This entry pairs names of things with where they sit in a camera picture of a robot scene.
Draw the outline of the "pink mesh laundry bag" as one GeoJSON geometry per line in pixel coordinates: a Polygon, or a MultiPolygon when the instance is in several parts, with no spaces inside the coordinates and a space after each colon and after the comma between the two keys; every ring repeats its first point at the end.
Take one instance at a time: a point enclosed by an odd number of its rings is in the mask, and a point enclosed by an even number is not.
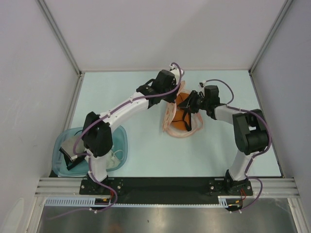
{"type": "Polygon", "coordinates": [[[187,113],[178,107],[178,104],[184,101],[190,94],[190,91],[184,88],[185,84],[185,81],[181,82],[175,103],[167,104],[162,123],[163,132],[176,138],[190,137],[204,127],[200,113],[187,113]]]}

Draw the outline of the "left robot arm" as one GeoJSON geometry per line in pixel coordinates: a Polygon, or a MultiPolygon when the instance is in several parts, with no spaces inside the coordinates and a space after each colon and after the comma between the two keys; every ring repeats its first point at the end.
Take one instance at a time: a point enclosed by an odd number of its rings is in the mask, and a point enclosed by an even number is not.
{"type": "Polygon", "coordinates": [[[174,103],[184,71],[180,68],[161,70],[157,77],[139,86],[127,100],[99,115],[90,112],[85,120],[82,141],[88,153],[90,188],[97,194],[107,190],[107,158],[112,149],[112,133],[135,114],[161,101],[174,103]]]}

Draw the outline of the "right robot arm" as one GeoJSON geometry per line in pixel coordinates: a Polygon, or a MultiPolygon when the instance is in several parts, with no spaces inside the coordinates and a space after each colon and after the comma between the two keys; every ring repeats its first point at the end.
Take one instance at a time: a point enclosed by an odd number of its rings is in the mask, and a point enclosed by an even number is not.
{"type": "Polygon", "coordinates": [[[265,153],[272,142],[262,111],[243,110],[221,103],[216,85],[205,86],[203,92],[191,91],[177,107],[184,114],[206,111],[210,118],[233,125],[238,151],[232,166],[225,173],[221,190],[230,195],[240,193],[241,189],[247,187],[247,174],[255,157],[265,153]]]}

